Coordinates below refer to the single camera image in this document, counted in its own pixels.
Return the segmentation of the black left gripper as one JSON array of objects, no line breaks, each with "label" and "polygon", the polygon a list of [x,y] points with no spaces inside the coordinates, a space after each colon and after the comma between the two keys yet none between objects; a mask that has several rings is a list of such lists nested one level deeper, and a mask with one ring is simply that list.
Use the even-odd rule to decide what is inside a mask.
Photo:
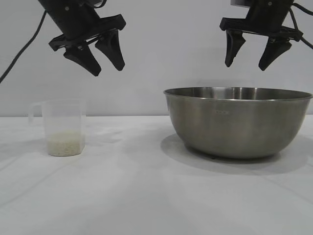
[{"label": "black left gripper", "polygon": [[64,57],[98,76],[101,67],[90,48],[77,48],[88,44],[88,40],[99,38],[95,47],[100,50],[118,71],[125,67],[119,43],[119,30],[126,21],[121,14],[101,18],[95,8],[83,0],[41,0],[39,3],[56,23],[62,34],[53,38],[49,45],[57,51],[69,47]]}]

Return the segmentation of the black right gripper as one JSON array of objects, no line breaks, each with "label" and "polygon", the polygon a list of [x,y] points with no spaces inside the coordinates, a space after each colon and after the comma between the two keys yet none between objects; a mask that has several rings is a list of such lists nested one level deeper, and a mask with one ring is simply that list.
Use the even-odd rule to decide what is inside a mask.
[{"label": "black right gripper", "polygon": [[232,65],[246,42],[243,33],[269,37],[258,65],[262,71],[291,48],[290,40],[300,41],[303,35],[300,30],[283,26],[292,4],[292,0],[232,0],[231,5],[249,10],[245,18],[221,20],[220,29],[226,31],[225,65]]}]

